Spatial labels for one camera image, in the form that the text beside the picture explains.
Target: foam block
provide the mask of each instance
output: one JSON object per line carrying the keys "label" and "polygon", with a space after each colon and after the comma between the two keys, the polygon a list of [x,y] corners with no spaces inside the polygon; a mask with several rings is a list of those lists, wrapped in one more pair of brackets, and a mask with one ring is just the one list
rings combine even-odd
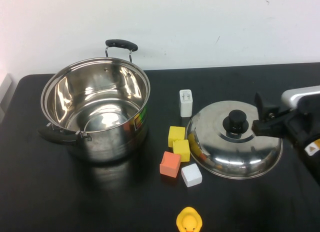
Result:
{"label": "foam block", "polygon": [[181,163],[181,156],[165,151],[160,164],[160,174],[177,177]]}
{"label": "foam block", "polygon": [[181,174],[187,187],[195,186],[202,182],[202,174],[195,163],[183,167]]}
{"label": "foam block", "polygon": [[174,141],[173,153],[181,155],[181,162],[190,161],[189,141],[187,139]]}
{"label": "foam block", "polygon": [[185,138],[185,127],[170,126],[168,136],[168,146],[173,147],[173,142],[177,140],[183,140]]}

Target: black knob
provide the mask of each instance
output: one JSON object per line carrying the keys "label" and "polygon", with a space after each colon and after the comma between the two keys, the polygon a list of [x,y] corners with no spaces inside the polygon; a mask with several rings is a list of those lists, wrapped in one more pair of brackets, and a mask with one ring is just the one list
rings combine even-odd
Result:
{"label": "black knob", "polygon": [[232,110],[222,125],[227,132],[233,134],[243,134],[249,128],[246,113],[239,109]]}

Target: stainless steel pot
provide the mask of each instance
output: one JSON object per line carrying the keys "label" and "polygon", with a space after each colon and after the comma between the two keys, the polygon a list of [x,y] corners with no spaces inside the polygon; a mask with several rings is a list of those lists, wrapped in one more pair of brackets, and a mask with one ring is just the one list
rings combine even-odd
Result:
{"label": "stainless steel pot", "polygon": [[[41,108],[50,123],[38,129],[44,139],[67,145],[73,155],[102,163],[134,151],[147,134],[147,75],[132,63],[132,42],[105,42],[106,57],[74,63],[45,85]],[[108,57],[108,48],[130,50],[130,62]]]}

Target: stainless steel lid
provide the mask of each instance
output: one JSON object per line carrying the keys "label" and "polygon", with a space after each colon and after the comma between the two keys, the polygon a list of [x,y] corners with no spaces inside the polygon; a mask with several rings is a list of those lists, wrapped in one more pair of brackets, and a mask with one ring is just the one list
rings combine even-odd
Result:
{"label": "stainless steel lid", "polygon": [[193,158],[208,171],[230,179],[248,179],[270,171],[279,161],[282,140],[255,136],[257,108],[220,101],[197,113],[186,128]]}

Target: yellow cube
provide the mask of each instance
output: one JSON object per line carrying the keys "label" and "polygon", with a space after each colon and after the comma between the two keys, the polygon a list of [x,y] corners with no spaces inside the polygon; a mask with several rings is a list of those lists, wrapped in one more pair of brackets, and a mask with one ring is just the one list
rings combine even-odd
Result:
{"label": "yellow cube", "polygon": [[174,141],[184,140],[185,132],[186,132],[185,127],[170,126],[169,136],[168,136],[168,146],[172,148]]}
{"label": "yellow cube", "polygon": [[189,141],[187,139],[174,141],[173,153],[181,156],[181,162],[190,161]]}

